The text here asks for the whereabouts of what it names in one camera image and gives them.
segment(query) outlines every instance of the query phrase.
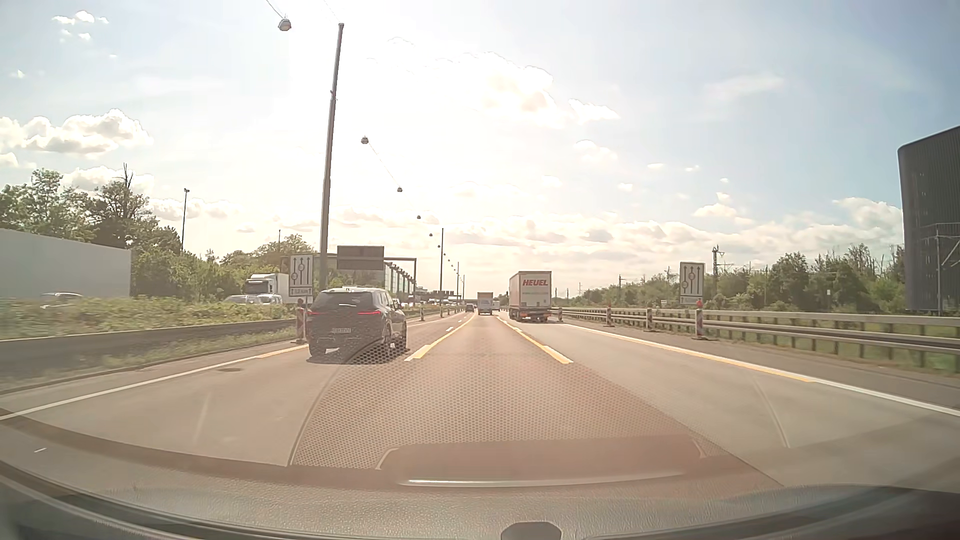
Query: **lamp pole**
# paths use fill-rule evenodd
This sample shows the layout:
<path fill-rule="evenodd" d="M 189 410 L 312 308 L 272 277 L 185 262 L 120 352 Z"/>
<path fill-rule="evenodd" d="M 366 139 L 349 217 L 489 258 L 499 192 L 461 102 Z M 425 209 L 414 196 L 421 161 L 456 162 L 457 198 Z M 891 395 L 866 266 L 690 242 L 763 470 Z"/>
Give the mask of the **lamp pole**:
<path fill-rule="evenodd" d="M 320 223 L 320 290 L 326 289 L 327 241 L 330 229 L 330 164 L 333 161 L 333 118 L 337 111 L 337 76 L 340 73 L 340 46 L 344 40 L 344 23 L 338 25 L 337 54 L 333 60 L 333 89 L 330 90 L 330 114 L 326 123 L 326 159 L 324 161 L 324 199 Z"/>

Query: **heuel truck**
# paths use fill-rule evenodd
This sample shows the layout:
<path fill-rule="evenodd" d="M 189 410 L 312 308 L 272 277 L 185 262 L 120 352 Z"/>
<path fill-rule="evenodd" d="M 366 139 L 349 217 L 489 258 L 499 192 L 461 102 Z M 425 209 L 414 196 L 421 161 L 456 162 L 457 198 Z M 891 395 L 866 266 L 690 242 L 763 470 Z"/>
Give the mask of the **heuel truck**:
<path fill-rule="evenodd" d="M 521 271 L 510 278 L 510 318 L 543 323 L 553 300 L 550 272 Z"/>
<path fill-rule="evenodd" d="M 484 313 L 493 315 L 493 293 L 491 292 L 477 293 L 477 314 L 483 315 Z"/>

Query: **asphalt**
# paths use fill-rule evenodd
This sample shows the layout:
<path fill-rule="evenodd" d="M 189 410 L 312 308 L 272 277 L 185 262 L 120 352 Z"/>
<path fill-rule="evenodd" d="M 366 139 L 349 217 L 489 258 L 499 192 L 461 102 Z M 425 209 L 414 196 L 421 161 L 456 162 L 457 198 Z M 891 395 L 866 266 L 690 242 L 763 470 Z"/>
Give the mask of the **asphalt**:
<path fill-rule="evenodd" d="M 394 467 L 401 482 L 540 481 L 566 469 L 652 478 L 688 465 L 694 448 L 725 468 L 712 497 L 810 483 L 960 491 L 944 473 L 960 470 L 960 412 L 868 378 L 857 386 L 855 374 L 822 379 L 830 373 L 778 352 L 744 360 L 505 312 L 412 321 L 409 332 L 408 349 L 387 356 L 316 358 L 284 343 L 11 393 L 0 396 L 0 428 L 26 418 L 181 454 Z M 623 441 L 645 462 L 624 455 Z M 14 446 L 0 444 L 0 460 L 53 474 L 5 454 Z"/>

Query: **wall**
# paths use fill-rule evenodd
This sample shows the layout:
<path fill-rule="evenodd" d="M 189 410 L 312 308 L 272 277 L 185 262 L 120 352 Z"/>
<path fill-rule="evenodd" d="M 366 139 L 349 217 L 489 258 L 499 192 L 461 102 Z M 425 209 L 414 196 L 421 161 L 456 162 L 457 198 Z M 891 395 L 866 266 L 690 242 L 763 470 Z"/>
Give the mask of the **wall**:
<path fill-rule="evenodd" d="M 130 265 L 128 250 L 0 229 L 0 298 L 130 296 Z"/>

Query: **metal railing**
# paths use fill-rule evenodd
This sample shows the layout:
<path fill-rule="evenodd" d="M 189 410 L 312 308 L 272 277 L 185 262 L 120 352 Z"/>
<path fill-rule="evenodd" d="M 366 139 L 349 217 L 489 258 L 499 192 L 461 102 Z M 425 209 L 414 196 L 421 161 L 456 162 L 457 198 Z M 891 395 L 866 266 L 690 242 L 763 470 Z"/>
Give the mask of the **metal railing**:
<path fill-rule="evenodd" d="M 641 327 L 647 331 L 695 332 L 697 309 L 558 307 L 552 313 L 563 317 Z M 882 348 L 886 359 L 895 351 L 913 352 L 911 361 L 919 367 L 933 363 L 952 364 L 960 373 L 960 318 L 913 315 L 860 315 L 855 313 L 810 313 L 788 311 L 726 311 L 701 309 L 705 335 L 749 341 L 755 335 L 773 336 L 773 344 L 840 355 L 841 344 L 856 346 L 855 355 L 864 358 L 868 348 Z M 809 341 L 809 347 L 801 345 Z M 822 345 L 828 345 L 823 351 Z M 949 355 L 943 362 L 934 355 Z"/>

